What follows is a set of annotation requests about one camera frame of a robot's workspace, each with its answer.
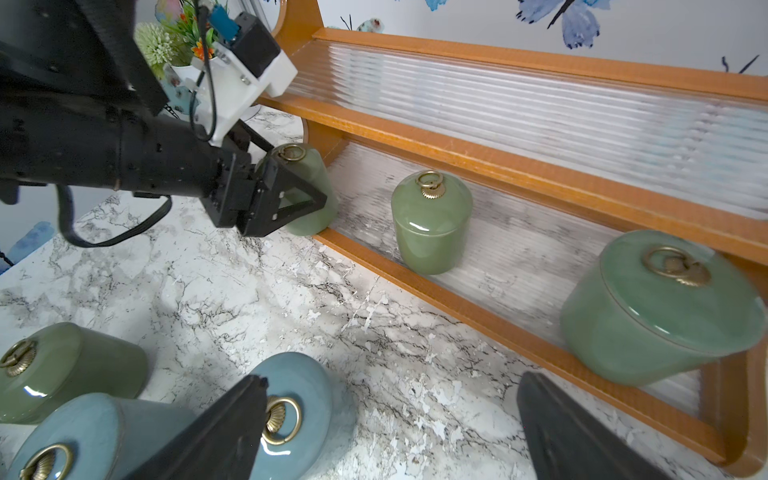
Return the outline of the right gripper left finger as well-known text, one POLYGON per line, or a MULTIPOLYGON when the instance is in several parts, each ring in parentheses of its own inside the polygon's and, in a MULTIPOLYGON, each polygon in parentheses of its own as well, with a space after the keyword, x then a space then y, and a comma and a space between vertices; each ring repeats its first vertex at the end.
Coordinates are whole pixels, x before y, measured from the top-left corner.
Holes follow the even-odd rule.
POLYGON ((248 479, 266 426, 268 380, 247 375, 129 479, 248 479))

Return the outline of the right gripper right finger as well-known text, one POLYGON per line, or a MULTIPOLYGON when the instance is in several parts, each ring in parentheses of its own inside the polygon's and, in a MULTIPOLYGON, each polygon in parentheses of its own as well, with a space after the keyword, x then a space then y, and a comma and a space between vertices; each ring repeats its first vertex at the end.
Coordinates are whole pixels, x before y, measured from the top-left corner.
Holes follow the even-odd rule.
POLYGON ((539 479, 666 479, 549 378, 522 375, 517 405, 539 479))

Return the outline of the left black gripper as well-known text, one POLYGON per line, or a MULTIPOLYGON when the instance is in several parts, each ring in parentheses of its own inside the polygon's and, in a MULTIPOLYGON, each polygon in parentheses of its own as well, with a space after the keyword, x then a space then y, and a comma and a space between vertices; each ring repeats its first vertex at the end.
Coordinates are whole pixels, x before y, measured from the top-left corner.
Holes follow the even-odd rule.
POLYGON ((245 122, 237 122, 221 147, 214 189, 201 200, 217 228, 235 227, 244 237, 266 237, 325 207, 327 195, 276 158, 258 166, 249 148, 269 153, 273 144, 245 122))

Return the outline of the light blue canister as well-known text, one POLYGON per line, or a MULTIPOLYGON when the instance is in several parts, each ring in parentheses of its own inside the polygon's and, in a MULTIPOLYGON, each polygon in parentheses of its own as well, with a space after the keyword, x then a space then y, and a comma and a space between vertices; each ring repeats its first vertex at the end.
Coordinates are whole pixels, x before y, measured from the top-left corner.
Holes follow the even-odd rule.
POLYGON ((50 414, 8 467, 8 479, 124 479, 190 426, 183 406, 81 395, 50 414))

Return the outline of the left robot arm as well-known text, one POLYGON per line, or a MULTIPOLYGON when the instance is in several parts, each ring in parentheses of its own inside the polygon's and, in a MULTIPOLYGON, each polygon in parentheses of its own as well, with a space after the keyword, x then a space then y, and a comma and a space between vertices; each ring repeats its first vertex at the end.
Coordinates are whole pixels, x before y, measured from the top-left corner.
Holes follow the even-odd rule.
POLYGON ((5 1, 1 5, 1 199, 56 188, 61 234, 74 230, 73 187, 158 198, 124 233, 157 224, 176 196, 201 201, 213 224, 264 237, 329 201, 301 166, 305 144, 274 146, 243 122, 260 96, 279 96, 296 68, 256 16, 193 4, 203 43, 184 119, 132 36, 130 1, 5 1))

